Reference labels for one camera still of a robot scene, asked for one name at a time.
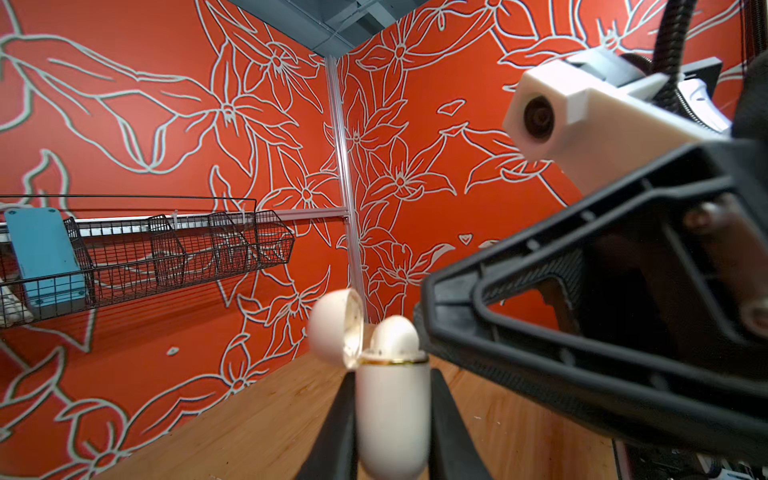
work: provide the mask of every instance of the wooden table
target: wooden table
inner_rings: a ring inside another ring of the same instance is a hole
[[[432,358],[494,478],[616,479],[611,440],[457,366]],[[344,372],[294,360],[99,475],[99,480],[292,478]],[[360,478],[368,478],[360,472]],[[428,478],[426,472],[421,478]]]

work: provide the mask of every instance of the black wire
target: black wire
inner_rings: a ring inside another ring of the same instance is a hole
[[[697,0],[669,0],[664,8],[659,32],[654,46],[653,73],[663,73],[669,78],[661,88],[654,103],[664,110],[678,113],[679,105],[675,92],[677,75],[683,63],[685,37],[694,16]]]
[[[646,76],[653,73],[651,70],[653,67],[653,62],[645,55],[640,55],[639,53],[630,51],[628,53],[621,54],[621,57],[624,60],[630,62],[635,68],[646,74]]]
[[[754,40],[754,54],[760,55],[766,49],[766,18],[765,3],[751,0],[750,20],[752,20],[752,36]]]
[[[747,42],[746,38],[746,0],[739,1],[739,27],[741,33],[741,77],[746,77]]]
[[[677,106],[679,107],[684,117],[688,118],[694,123],[699,124],[700,126],[706,128],[707,130],[717,131],[714,128],[707,125],[703,120],[699,118],[698,115],[696,115],[696,113],[694,113],[694,111],[690,108],[690,105],[688,104],[688,102],[685,101],[685,98],[683,97],[683,94],[680,93],[679,89],[675,89],[674,94],[675,94],[675,98],[677,99]]]

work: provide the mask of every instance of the airpods case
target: airpods case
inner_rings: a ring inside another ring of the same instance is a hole
[[[307,329],[321,359],[355,370],[357,449],[376,480],[410,480],[429,457],[431,392],[429,356],[419,350],[413,324],[384,319],[362,350],[362,299],[337,290],[317,300]]]

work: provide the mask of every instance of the metal pole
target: metal pole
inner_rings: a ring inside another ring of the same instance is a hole
[[[336,163],[339,166],[339,187],[341,188],[344,207],[349,212],[344,222],[346,226],[346,251],[349,257],[349,281],[365,302],[366,288],[362,278],[360,235],[357,230],[355,191],[353,190],[349,152],[346,147],[346,126],[344,125],[344,110],[342,109],[341,90],[339,88],[338,64],[332,56],[325,57],[325,62],[328,77],[328,98],[333,120],[333,138],[336,142]]]

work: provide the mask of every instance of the airpods case lid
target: airpods case lid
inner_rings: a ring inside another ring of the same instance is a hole
[[[362,354],[363,304],[354,289],[321,296],[310,312],[307,338],[323,361],[354,370]]]

